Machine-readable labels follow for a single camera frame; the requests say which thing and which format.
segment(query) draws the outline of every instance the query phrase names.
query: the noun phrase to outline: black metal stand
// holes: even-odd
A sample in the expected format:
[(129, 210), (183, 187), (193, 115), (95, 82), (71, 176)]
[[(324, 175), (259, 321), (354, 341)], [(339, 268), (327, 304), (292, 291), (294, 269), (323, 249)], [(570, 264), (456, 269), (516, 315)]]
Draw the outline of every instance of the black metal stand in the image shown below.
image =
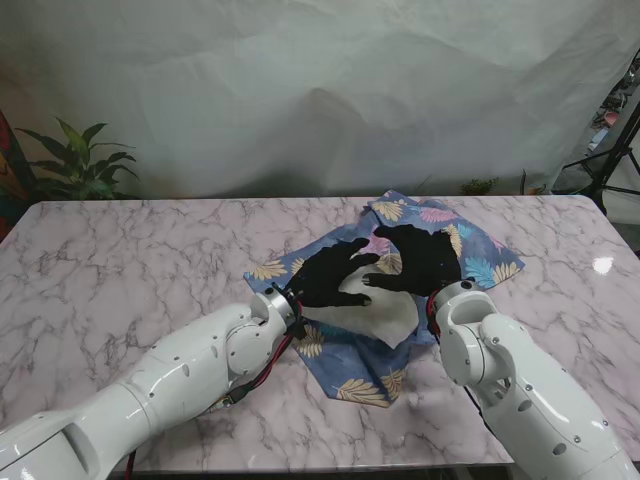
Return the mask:
[[(600, 152), (597, 155), (591, 155), (587, 158), (583, 158), (582, 160), (578, 160), (577, 162), (573, 162), (562, 167), (562, 169), (564, 170), (565, 168), (573, 167), (575, 165), (582, 165), (582, 168), (584, 168), (584, 170), (591, 177), (592, 182), (587, 187), (582, 189), (580, 193), (594, 199), (594, 201), (598, 203), (598, 206), (603, 211), (605, 210), (604, 210), (604, 205), (601, 204), (602, 203), (601, 198), (596, 198), (596, 197), (600, 197), (602, 190), (612, 190), (614, 192), (629, 193), (631, 195), (640, 195), (640, 191), (638, 190), (630, 190), (628, 188), (620, 188), (620, 187), (607, 185), (609, 178), (611, 178), (611, 175), (613, 174), (615, 169), (618, 167), (618, 165), (620, 164), (620, 161), (625, 155), (629, 156), (629, 158), (631, 159), (631, 162), (633, 163), (633, 166), (636, 169), (636, 172), (638, 172), (638, 175), (640, 175), (640, 165), (638, 165), (638, 161), (636, 160), (636, 157), (633, 155), (633, 149), (630, 146), (631, 141), (636, 136), (636, 133), (638, 133), (638, 130), (640, 130), (640, 103), (636, 105), (635, 109), (633, 110), (633, 113), (631, 113), (631, 116), (627, 121), (627, 124), (622, 129), (622, 132), (620, 133), (620, 137), (618, 137), (618, 140), (616, 140), (615, 145), (610, 150)], [(608, 155), (608, 157), (604, 162), (604, 165), (602, 166), (602, 168), (597, 172), (594, 172), (589, 167), (589, 165), (587, 165), (587, 162), (599, 157), (604, 157), (605, 155)]]

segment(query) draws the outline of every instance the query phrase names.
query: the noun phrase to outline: marble table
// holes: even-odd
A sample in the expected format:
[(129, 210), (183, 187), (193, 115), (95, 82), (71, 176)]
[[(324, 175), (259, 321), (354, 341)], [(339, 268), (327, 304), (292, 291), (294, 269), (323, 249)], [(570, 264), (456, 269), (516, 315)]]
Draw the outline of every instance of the marble table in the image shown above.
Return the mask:
[[(0, 246), (0, 426), (85, 399), (160, 337), (246, 301), (242, 274), (356, 219), (366, 198), (42, 203)], [(526, 262), (490, 295), (594, 397), (640, 460), (640, 261), (583, 197), (442, 202)], [(295, 352), (239, 405), (149, 441), (137, 470), (508, 463), (438, 351), (388, 409), (328, 399)]]

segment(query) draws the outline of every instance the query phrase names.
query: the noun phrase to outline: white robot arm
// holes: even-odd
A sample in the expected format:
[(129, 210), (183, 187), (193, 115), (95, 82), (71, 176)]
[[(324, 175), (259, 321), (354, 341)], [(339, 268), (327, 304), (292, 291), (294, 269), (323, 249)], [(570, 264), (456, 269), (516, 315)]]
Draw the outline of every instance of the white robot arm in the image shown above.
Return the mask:
[(147, 439), (233, 403), (229, 392), (244, 396), (238, 387), (260, 375), (276, 353), (274, 342), (298, 317), (285, 295), (269, 288), (249, 305), (195, 320), (80, 406), (43, 412), (0, 432), (0, 478), (105, 479)]
[(640, 479), (591, 397), (486, 293), (462, 281), (434, 303), (447, 375), (474, 392), (486, 425), (526, 475)]
[[(241, 398), (239, 386), (260, 378), (298, 317), (286, 295), (268, 289), (198, 319), (79, 407), (0, 432), (0, 477), (101, 480), (150, 437)], [(447, 374), (473, 390), (487, 426), (532, 480), (640, 479), (589, 395), (485, 293), (458, 282), (434, 306)]]

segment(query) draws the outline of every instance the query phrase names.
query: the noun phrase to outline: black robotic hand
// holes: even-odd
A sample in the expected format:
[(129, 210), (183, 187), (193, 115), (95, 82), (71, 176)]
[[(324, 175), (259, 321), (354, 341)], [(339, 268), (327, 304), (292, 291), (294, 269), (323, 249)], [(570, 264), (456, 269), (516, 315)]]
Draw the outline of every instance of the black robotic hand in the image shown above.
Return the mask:
[(365, 285), (427, 296), (462, 280), (458, 257), (446, 232), (431, 235), (413, 225), (400, 225), (378, 227), (373, 234), (393, 242), (400, 252), (402, 272), (399, 275), (365, 275), (362, 279)]
[(369, 305), (371, 299), (366, 295), (338, 291), (346, 277), (380, 259), (375, 253), (353, 256), (368, 244), (366, 238), (357, 238), (353, 242), (338, 242), (324, 247), (305, 260), (285, 290), (291, 289), (305, 307)]

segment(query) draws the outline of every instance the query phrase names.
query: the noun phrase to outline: wall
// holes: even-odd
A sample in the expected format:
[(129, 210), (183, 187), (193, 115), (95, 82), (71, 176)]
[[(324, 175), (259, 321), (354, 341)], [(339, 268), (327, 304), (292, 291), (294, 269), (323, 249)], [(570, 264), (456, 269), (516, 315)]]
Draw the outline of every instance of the wall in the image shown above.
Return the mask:
[[(637, 0), (0, 0), (0, 108), (108, 122), (147, 197), (550, 181), (638, 47)], [(45, 158), (20, 137), (30, 159)]]

